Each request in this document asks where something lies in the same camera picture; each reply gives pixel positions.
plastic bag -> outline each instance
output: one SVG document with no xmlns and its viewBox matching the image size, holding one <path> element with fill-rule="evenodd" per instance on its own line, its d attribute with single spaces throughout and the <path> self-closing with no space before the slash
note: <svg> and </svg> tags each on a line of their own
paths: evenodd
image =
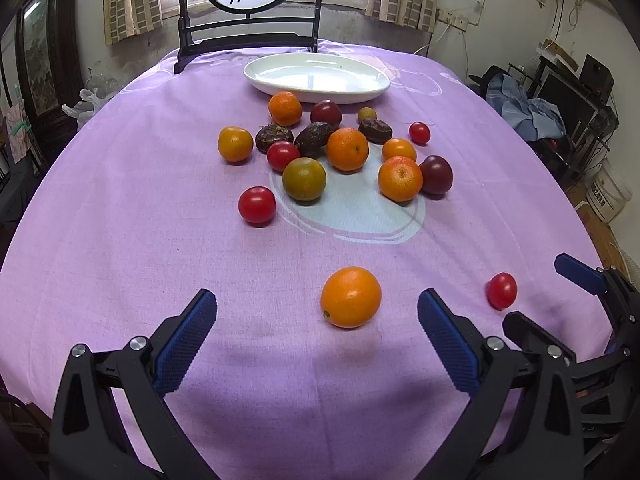
<svg viewBox="0 0 640 480">
<path fill-rule="evenodd" d="M 69 117 L 73 117 L 78 120 L 78 131 L 89 122 L 100 109 L 107 104 L 107 102 L 116 95 L 117 92 L 107 95 L 104 99 L 100 99 L 94 92 L 83 88 L 80 91 L 80 101 L 73 108 L 69 108 L 67 105 L 62 105 L 62 111 Z"/>
</svg>

purple tablecloth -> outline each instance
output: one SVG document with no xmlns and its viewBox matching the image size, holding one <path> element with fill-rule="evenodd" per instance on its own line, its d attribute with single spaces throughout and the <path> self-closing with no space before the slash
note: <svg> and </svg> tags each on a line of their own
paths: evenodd
<svg viewBox="0 0 640 480">
<path fill-rule="evenodd" d="M 328 170 L 325 194 L 308 207 L 282 193 L 260 153 L 225 164 L 221 128 L 256 132 L 269 122 L 268 96 L 243 67 L 285 50 L 202 56 L 178 76 L 171 54 L 81 130 L 41 184 L 2 268 L 0 373 L 51 414 L 75 343 L 121 348 L 208 288 L 218 321 L 166 402 L 223 479 L 409 480 L 468 400 L 418 324 L 420 292 L 434 287 L 483 334 L 502 335 L 504 314 L 488 306 L 484 284 L 510 272 L 512 310 L 585 359 L 604 348 L 607 318 L 553 262 L 565 251 L 600 263 L 535 154 L 449 70 L 422 57 L 321 44 L 390 76 L 392 87 L 371 105 L 395 136 L 407 137 L 414 121 L 431 127 L 418 162 L 435 153 L 452 165 L 443 200 L 419 196 L 402 208 L 383 198 L 377 146 L 360 173 Z M 343 125 L 356 125 L 357 109 L 344 107 Z M 238 215 L 238 197 L 257 185 L 278 197 L 267 228 Z M 333 328 L 319 307 L 327 277 L 344 266 L 371 270 L 383 291 L 379 313 L 354 331 Z M 130 413 L 124 419 L 135 433 Z"/>
</svg>

white bucket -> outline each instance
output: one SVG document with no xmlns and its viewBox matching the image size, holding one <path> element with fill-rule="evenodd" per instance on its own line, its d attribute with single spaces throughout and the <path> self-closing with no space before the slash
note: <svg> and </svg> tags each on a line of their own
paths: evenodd
<svg viewBox="0 0 640 480">
<path fill-rule="evenodd" d="M 631 190 L 605 159 L 587 189 L 587 200 L 600 220 L 605 224 L 611 222 L 632 196 Z"/>
</svg>

speaker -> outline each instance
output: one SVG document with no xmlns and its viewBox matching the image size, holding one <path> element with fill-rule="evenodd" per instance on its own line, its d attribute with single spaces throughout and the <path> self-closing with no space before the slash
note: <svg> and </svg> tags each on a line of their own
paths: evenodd
<svg viewBox="0 0 640 480">
<path fill-rule="evenodd" d="M 604 104 L 607 103 L 613 89 L 613 77 L 606 66 L 589 54 L 587 54 L 582 66 L 580 81 Z"/>
</svg>

dark red tomato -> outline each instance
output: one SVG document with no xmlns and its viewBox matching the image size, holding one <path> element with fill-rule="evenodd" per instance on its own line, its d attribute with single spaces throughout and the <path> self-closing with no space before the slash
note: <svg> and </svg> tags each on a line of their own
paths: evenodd
<svg viewBox="0 0 640 480">
<path fill-rule="evenodd" d="M 431 139 L 431 130 L 424 123 L 414 123 L 409 126 L 409 137 L 420 146 L 424 146 Z"/>
<path fill-rule="evenodd" d="M 292 160 L 300 158 L 297 147 L 286 140 L 274 142 L 267 150 L 267 162 L 277 172 L 282 173 Z"/>
<path fill-rule="evenodd" d="M 431 195 L 443 195 L 453 185 L 453 170 L 449 163 L 437 155 L 430 155 L 420 165 L 422 190 Z"/>
<path fill-rule="evenodd" d="M 486 298 L 495 310 L 504 310 L 516 301 L 518 285 L 506 272 L 496 274 L 486 286 Z"/>
<path fill-rule="evenodd" d="M 342 122 L 342 112 L 333 101 L 320 101 L 311 108 L 312 123 L 329 123 L 331 126 L 338 126 Z"/>
<path fill-rule="evenodd" d="M 266 187 L 250 187 L 240 195 L 238 211 L 249 224 L 265 224 L 276 215 L 276 197 Z"/>
</svg>

